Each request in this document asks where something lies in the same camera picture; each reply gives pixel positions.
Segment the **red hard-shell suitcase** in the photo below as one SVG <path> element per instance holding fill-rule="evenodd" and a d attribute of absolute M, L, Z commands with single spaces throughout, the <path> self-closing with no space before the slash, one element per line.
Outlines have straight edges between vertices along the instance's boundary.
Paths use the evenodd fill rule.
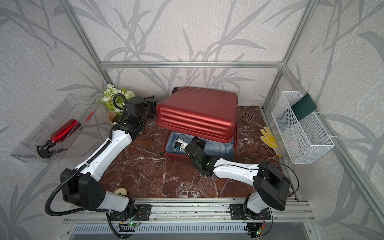
<path fill-rule="evenodd" d="M 170 97 L 157 105 L 157 125 L 169 131 L 160 151 L 173 161 L 187 161 L 184 151 L 176 151 L 177 139 L 190 142 L 198 137 L 206 142 L 204 152 L 233 160 L 238 140 L 238 95 L 195 87 L 174 88 Z"/>

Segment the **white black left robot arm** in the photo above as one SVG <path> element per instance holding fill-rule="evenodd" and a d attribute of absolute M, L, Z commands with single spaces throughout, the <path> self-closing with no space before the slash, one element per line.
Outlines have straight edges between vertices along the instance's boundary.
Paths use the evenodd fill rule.
<path fill-rule="evenodd" d="M 148 119 L 155 118 L 157 104 L 154 96 L 125 101 L 123 113 L 111 127 L 106 141 L 76 168 L 61 173 L 60 191 L 65 202 L 78 206 L 79 211 L 136 214 L 134 199 L 106 191 L 99 181 L 120 152 L 142 133 Z"/>

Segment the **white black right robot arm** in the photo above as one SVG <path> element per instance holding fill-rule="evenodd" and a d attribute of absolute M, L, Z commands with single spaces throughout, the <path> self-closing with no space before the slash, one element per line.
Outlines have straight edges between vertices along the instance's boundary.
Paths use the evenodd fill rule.
<path fill-rule="evenodd" d="M 290 179 L 276 165 L 263 161 L 246 165 L 209 156 L 204 152 L 205 142 L 197 137 L 190 142 L 177 140 L 175 150 L 183 150 L 192 160 L 194 168 L 205 177 L 232 179 L 253 186 L 255 193 L 249 194 L 240 211 L 233 210 L 239 219 L 256 220 L 265 217 L 263 211 L 284 211 L 291 186 Z"/>

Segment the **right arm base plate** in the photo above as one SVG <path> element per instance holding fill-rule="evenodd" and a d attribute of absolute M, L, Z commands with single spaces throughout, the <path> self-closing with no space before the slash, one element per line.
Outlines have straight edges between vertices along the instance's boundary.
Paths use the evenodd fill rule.
<path fill-rule="evenodd" d="M 243 204 L 230 204 L 228 212 L 231 215 L 231 220 L 271 220 L 271 210 L 270 208 L 263 209 L 260 213 L 255 214 L 250 210 L 243 209 Z"/>

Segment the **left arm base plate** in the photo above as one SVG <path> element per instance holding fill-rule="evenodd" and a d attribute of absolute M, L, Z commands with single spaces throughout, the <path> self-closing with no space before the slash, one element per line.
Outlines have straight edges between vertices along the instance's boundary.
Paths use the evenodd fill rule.
<path fill-rule="evenodd" d="M 111 211 L 109 214 L 111 221 L 148 221 L 151 214 L 152 205 L 136 205 L 136 211 L 133 214 Z"/>

